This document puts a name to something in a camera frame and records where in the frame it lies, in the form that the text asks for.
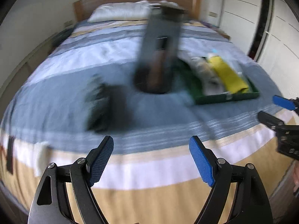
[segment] yellow cloth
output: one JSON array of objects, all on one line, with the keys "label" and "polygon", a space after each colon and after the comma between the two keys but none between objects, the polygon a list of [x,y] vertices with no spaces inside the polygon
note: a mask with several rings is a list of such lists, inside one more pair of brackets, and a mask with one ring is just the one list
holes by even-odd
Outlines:
[{"label": "yellow cloth", "polygon": [[237,73],[226,64],[220,56],[213,56],[207,60],[220,77],[227,91],[231,93],[248,92],[248,84],[242,80]]}]

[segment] textured blue pad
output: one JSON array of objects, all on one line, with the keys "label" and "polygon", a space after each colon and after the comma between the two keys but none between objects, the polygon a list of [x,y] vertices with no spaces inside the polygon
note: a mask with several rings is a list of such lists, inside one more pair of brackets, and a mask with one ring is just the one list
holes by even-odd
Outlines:
[{"label": "textured blue pad", "polygon": [[94,164],[91,166],[89,179],[90,186],[93,186],[96,182],[99,182],[102,173],[107,165],[107,162],[111,156],[113,148],[113,139],[110,138],[110,140],[102,149],[101,153],[98,155],[98,158],[94,161]]},{"label": "textured blue pad", "polygon": [[295,110],[295,105],[291,100],[279,97],[279,96],[273,96],[273,103],[275,105],[278,105],[282,108],[285,108],[287,110]]},{"label": "textured blue pad", "polygon": [[210,187],[212,187],[215,182],[212,166],[210,165],[209,161],[207,160],[193,137],[191,137],[189,140],[189,150],[202,180]]}]

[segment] pillow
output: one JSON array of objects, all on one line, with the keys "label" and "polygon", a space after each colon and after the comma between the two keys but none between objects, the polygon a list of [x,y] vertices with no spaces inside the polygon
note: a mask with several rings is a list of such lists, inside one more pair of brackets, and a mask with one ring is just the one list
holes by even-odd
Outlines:
[{"label": "pillow", "polygon": [[[160,1],[160,3],[178,6],[178,4],[173,2]],[[147,20],[149,14],[149,1],[139,1],[135,3],[107,3],[97,7],[87,21],[90,23],[97,23],[111,20]]]}]

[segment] green tray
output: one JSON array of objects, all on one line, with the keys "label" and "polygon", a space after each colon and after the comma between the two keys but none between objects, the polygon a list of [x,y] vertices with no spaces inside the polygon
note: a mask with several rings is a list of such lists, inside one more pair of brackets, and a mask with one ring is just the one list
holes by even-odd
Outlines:
[{"label": "green tray", "polygon": [[177,65],[175,66],[175,70],[177,71],[177,73],[180,74],[182,80],[185,83],[185,86],[187,87],[187,90],[189,91],[190,95],[192,96],[194,102],[197,105],[256,99],[260,95],[260,92],[254,86],[254,84],[247,78],[252,88],[251,93],[227,93],[205,96],[202,93],[202,84],[200,79],[192,72],[191,68],[187,63],[178,59]]}]

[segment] bed sheet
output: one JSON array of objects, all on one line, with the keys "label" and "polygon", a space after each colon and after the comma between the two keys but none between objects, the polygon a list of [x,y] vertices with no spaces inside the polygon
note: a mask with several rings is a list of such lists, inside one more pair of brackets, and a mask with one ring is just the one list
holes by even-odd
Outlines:
[{"label": "bed sheet", "polygon": [[[65,165],[86,156],[105,135],[113,137],[113,154],[93,187],[110,223],[194,222],[210,189],[189,153],[192,135],[231,164],[255,164],[268,194],[282,178],[291,160],[275,152],[273,132],[258,123],[256,114],[264,110],[286,122],[292,114],[272,104],[272,95],[280,92],[264,70],[215,31],[185,23],[180,49],[190,56],[216,49],[225,60],[238,60],[260,97],[198,106],[179,80],[165,95],[140,93],[131,78],[145,26],[146,21],[79,24],[9,104],[0,129],[0,176],[25,208],[39,182],[34,175],[37,142],[49,146],[44,162]],[[86,132],[83,124],[89,113],[86,88],[94,74],[114,86],[113,121],[101,134]],[[13,175],[5,170],[9,135],[16,138]],[[232,198],[230,192],[228,204]],[[228,213],[227,206],[223,222]],[[74,216],[80,221],[78,211]]]}]

